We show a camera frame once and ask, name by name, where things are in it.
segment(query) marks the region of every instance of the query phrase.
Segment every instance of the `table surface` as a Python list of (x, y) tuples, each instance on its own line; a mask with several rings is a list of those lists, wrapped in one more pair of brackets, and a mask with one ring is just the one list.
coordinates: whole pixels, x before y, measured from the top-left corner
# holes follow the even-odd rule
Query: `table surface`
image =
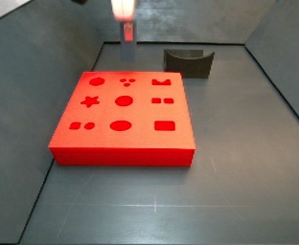
[(162, 71), (165, 49), (217, 53), (185, 79), (197, 152), (180, 167), (53, 167), (23, 243), (299, 243), (299, 121), (244, 46), (106, 44), (98, 71)]

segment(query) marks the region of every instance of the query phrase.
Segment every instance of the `rectangular hole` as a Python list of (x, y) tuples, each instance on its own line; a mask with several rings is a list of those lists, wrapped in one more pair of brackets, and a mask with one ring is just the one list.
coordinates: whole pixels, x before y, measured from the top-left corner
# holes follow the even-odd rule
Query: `rectangular hole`
[(155, 121), (157, 131), (176, 131), (176, 121)]

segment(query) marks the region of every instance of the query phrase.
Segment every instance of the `red block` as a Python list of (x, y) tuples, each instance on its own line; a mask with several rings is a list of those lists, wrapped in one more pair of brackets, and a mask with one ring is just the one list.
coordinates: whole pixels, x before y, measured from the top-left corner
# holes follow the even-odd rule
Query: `red block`
[(181, 74), (85, 73), (50, 150), (61, 165), (189, 167), (196, 138)]

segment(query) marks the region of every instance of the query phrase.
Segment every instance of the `star-shaped hole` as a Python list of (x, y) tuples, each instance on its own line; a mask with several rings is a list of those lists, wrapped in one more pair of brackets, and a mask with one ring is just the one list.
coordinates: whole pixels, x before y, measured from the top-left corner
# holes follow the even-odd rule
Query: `star-shaped hole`
[(90, 108), (94, 104), (99, 104), (99, 96), (97, 97), (86, 97), (86, 100), (82, 102), (82, 104), (87, 105), (87, 108)]

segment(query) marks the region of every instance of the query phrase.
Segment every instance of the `metal wall panel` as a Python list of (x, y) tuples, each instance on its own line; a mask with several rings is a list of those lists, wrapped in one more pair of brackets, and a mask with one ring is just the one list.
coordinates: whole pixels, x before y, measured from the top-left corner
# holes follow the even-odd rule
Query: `metal wall panel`
[(281, 0), (246, 46), (299, 116), (299, 0)]
[[(138, 0), (137, 39), (245, 44), (276, 0)], [(111, 1), (89, 0), (105, 40), (119, 40)]]
[(38, 0), (0, 20), (0, 242), (18, 243), (53, 161), (75, 83), (103, 42), (90, 10)]

